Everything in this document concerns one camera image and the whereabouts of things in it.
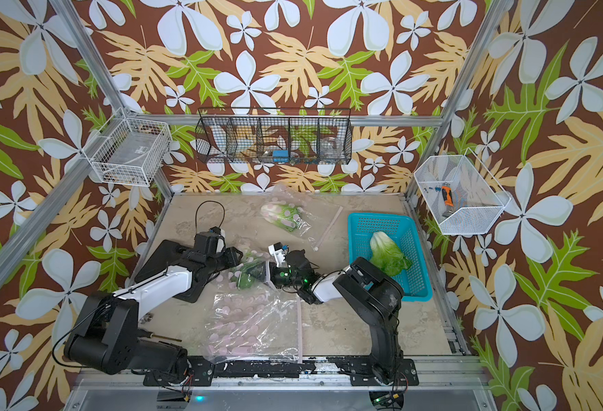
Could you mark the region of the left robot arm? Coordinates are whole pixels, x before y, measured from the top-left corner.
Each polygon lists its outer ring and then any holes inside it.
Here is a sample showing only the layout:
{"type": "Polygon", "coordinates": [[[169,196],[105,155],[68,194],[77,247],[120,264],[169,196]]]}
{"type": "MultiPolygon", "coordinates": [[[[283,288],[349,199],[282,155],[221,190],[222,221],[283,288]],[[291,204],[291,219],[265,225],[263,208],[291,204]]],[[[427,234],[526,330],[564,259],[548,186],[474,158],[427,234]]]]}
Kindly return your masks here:
{"type": "Polygon", "coordinates": [[[139,323],[172,298],[197,302],[207,284],[242,258],[243,252],[226,245],[218,227],[196,235],[191,247],[162,241],[134,284],[86,299],[64,342],[65,359],[108,375],[130,370],[154,383],[182,383],[191,374],[186,349],[154,340],[139,323]]]}

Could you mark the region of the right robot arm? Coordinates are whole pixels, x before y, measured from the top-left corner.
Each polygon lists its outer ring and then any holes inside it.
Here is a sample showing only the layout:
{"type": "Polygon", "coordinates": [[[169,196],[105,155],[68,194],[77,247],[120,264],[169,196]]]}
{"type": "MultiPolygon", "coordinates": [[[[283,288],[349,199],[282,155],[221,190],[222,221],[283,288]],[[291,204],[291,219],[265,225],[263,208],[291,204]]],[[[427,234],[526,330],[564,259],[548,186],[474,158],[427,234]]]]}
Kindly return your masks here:
{"type": "Polygon", "coordinates": [[[291,289],[309,305],[345,299],[368,325],[371,336],[369,369],[355,375],[395,385],[404,359],[398,341],[402,287],[363,257],[342,270],[320,275],[303,250],[291,251],[276,243],[269,247],[269,253],[273,261],[267,264],[263,282],[275,289],[291,289]]]}

